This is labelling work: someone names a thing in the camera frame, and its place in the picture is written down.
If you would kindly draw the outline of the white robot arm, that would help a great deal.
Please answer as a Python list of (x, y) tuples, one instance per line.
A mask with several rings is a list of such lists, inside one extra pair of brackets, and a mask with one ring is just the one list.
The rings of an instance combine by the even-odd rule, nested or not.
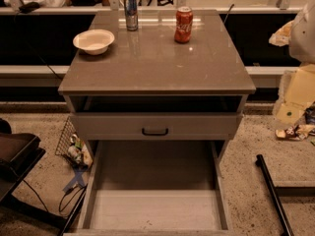
[(296, 15), (289, 40), (289, 54), (304, 63), (315, 63), (315, 0)]

